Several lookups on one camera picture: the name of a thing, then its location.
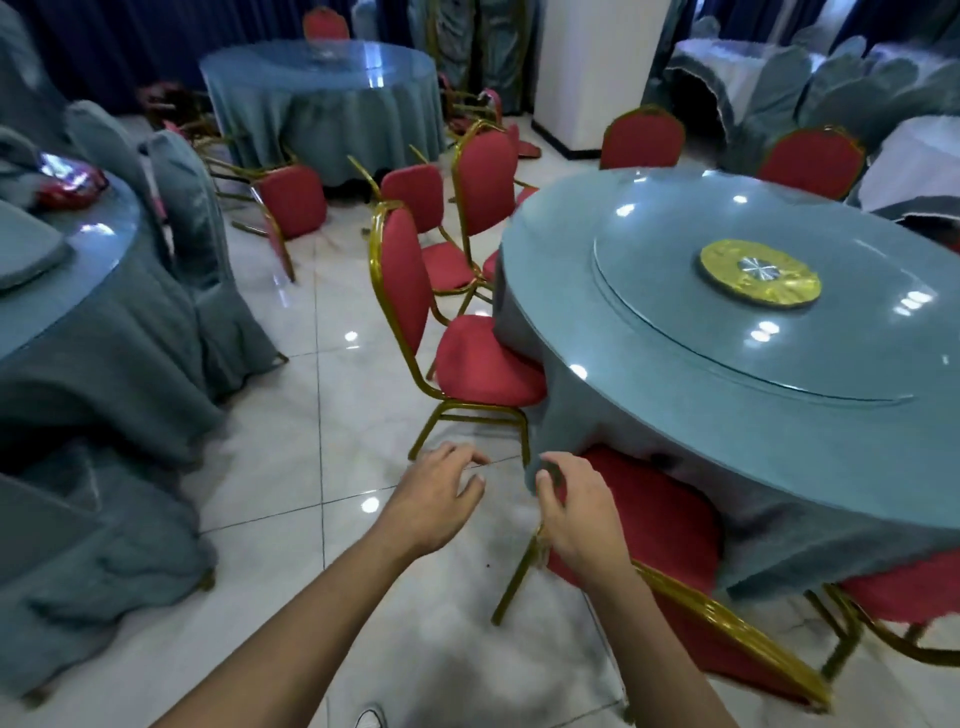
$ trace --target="white pillar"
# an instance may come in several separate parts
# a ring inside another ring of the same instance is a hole
[[[569,152],[643,98],[670,0],[542,0],[534,121]]]

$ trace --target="round table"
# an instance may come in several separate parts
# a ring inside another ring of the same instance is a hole
[[[445,147],[437,68],[426,54],[363,40],[268,40],[201,61],[222,132],[245,167],[284,163],[284,147],[326,185],[435,159]]]
[[[697,260],[728,238],[805,263],[820,298],[723,292]],[[955,254],[755,179],[624,170],[534,195],[499,265],[496,335],[547,374],[534,452],[658,456],[722,514],[734,597],[960,546]]]
[[[158,260],[155,227],[136,195],[108,179],[93,206],[41,215],[71,255],[0,292],[4,470],[88,428],[184,465],[223,419],[206,393],[190,295]]]
[[[888,220],[907,215],[960,220],[960,118],[902,122],[884,140],[856,198],[863,209]]]

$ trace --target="banquet hall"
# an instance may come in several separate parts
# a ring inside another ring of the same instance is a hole
[[[445,442],[311,728],[644,724],[556,451],[742,728],[956,725],[960,0],[0,0],[0,89],[3,728],[151,725]]]

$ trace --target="shoe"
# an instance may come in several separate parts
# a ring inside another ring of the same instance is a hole
[[[387,728],[387,719],[378,705],[369,705],[357,718],[354,728]]]

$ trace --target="hand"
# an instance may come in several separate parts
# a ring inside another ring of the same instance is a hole
[[[483,475],[474,475],[458,496],[461,474],[470,463],[489,462],[473,445],[443,443],[422,451],[403,474],[372,531],[410,561],[443,548],[469,520],[486,486]]]
[[[557,500],[547,471],[537,473],[543,535],[585,588],[602,587],[633,573],[620,516],[603,476],[569,452],[545,452],[566,480],[566,506]]]

